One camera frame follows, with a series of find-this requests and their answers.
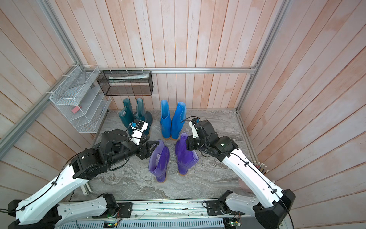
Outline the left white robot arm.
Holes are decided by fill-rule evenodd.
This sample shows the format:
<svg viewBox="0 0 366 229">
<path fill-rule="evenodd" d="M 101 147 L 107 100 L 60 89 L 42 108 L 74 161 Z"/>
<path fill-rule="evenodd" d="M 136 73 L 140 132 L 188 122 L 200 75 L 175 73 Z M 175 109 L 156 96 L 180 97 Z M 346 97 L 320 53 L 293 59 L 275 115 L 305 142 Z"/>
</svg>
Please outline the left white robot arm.
<svg viewBox="0 0 366 229">
<path fill-rule="evenodd" d="M 27 199 L 11 201 L 6 210 L 1 209 L 2 213 L 15 217 L 8 228 L 54 229 L 88 217 L 116 217 L 120 206 L 110 193 L 83 202 L 61 201 L 78 187 L 109 171 L 112 165 L 128 161 L 133 156 L 149 158 L 162 146 L 161 140 L 151 141 L 141 134 L 141 131 L 135 130 L 132 136 L 127 136 L 125 131 L 119 129 L 103 133 L 100 143 L 75 155 L 42 189 Z"/>
</svg>

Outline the teal rain boot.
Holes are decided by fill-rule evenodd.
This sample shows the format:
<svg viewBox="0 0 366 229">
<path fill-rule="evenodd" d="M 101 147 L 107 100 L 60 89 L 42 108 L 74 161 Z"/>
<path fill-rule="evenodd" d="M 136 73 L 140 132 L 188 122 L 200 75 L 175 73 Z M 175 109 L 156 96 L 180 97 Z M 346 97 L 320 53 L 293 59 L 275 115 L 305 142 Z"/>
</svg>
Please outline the teal rain boot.
<svg viewBox="0 0 366 229">
<path fill-rule="evenodd" d="M 130 126 L 131 123 L 135 122 L 135 117 L 132 112 L 132 105 L 130 99 L 126 98 L 123 100 L 124 107 L 123 109 L 118 113 L 122 123 L 124 124 L 126 128 L 126 132 L 131 135 L 132 134 L 132 128 Z"/>
<path fill-rule="evenodd" d="M 134 117 L 137 120 L 144 121 L 148 124 L 147 129 L 144 131 L 145 135 L 150 134 L 150 128 L 153 122 L 152 114 L 145 110 L 144 101 L 141 98 L 136 99 L 136 112 L 134 113 Z"/>
</svg>

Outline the purple rain boot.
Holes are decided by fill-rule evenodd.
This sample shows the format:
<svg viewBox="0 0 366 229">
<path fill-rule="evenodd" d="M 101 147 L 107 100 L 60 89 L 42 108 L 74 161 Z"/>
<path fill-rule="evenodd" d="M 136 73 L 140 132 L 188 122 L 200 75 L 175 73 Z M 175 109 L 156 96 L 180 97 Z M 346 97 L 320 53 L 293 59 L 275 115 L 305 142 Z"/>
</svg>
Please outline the purple rain boot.
<svg viewBox="0 0 366 229">
<path fill-rule="evenodd" d="M 159 183 L 166 180 L 167 166 L 170 160 L 170 151 L 162 140 L 158 140 L 159 144 L 150 156 L 149 171 L 156 177 Z"/>
<path fill-rule="evenodd" d="M 178 171 L 181 175 L 186 175 L 188 170 L 195 166 L 199 157 L 195 151 L 187 150 L 188 134 L 181 133 L 180 139 L 175 144 L 175 155 L 177 159 Z"/>
</svg>

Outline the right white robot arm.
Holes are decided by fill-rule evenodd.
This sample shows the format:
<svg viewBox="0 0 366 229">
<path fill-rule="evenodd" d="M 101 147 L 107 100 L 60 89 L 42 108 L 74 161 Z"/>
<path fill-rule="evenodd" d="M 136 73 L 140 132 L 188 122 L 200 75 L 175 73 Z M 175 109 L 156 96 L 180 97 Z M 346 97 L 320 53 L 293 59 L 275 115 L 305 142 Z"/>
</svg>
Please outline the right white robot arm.
<svg viewBox="0 0 366 229">
<path fill-rule="evenodd" d="M 265 229 L 294 228 L 290 215 L 296 198 L 293 191 L 283 190 L 269 180 L 231 138 L 219 137 L 208 120 L 193 118 L 189 125 L 192 135 L 186 140 L 187 149 L 217 158 L 235 172 L 255 195 L 255 198 L 250 198 L 227 191 L 219 199 L 224 208 L 255 217 Z"/>
</svg>

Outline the blue rain boot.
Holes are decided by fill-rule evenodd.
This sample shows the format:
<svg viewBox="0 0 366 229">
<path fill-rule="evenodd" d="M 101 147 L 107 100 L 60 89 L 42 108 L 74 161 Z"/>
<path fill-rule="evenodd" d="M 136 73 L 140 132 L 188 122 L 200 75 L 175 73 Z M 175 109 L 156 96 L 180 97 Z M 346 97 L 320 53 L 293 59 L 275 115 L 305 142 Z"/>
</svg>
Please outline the blue rain boot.
<svg viewBox="0 0 366 229">
<path fill-rule="evenodd" d="M 184 126 L 184 120 L 186 119 L 186 104 L 184 102 L 178 102 L 176 111 L 174 113 L 171 122 L 171 137 L 176 140 L 180 136 L 180 132 Z"/>
<path fill-rule="evenodd" d="M 171 137 L 171 115 L 169 109 L 169 103 L 167 100 L 162 100 L 161 103 L 161 131 L 164 139 Z"/>
</svg>

